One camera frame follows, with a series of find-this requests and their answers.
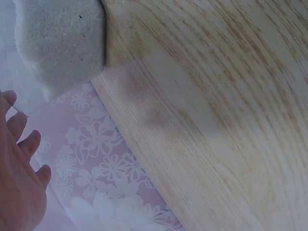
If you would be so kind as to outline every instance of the pink cloth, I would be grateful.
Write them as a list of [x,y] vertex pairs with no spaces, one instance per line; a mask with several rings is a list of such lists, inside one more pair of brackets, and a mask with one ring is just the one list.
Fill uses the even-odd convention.
[[31,164],[34,168],[48,164],[52,169],[48,210],[37,231],[85,229],[99,219],[105,206],[95,200],[97,192],[108,195],[112,203],[133,198],[147,216],[144,230],[184,230],[90,83],[31,115],[25,136],[33,129],[40,131],[42,140]]

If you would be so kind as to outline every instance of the wooden board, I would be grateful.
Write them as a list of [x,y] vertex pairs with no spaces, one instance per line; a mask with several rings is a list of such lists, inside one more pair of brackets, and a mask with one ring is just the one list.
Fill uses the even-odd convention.
[[308,2],[105,6],[92,82],[187,231],[308,230]]

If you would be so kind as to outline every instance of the wooden surface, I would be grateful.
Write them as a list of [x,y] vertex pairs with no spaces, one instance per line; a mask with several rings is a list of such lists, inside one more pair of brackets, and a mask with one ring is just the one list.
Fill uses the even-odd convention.
[[93,84],[187,231],[308,230],[308,1],[105,6]]

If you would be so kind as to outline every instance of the pink floral fabric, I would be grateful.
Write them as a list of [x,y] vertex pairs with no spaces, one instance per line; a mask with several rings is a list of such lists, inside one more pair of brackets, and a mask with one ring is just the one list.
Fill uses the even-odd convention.
[[92,230],[105,230],[122,221],[128,231],[184,231],[90,83],[31,115],[25,136],[33,129],[42,140],[31,164],[52,169],[37,231],[91,230],[97,222]]

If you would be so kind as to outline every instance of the hand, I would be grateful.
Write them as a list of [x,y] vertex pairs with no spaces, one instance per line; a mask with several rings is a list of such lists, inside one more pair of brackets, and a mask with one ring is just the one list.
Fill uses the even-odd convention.
[[0,92],[0,230],[32,231],[46,212],[51,169],[44,165],[34,172],[30,166],[40,143],[38,131],[17,144],[27,118],[17,113],[6,122],[5,115],[15,101],[13,91]]

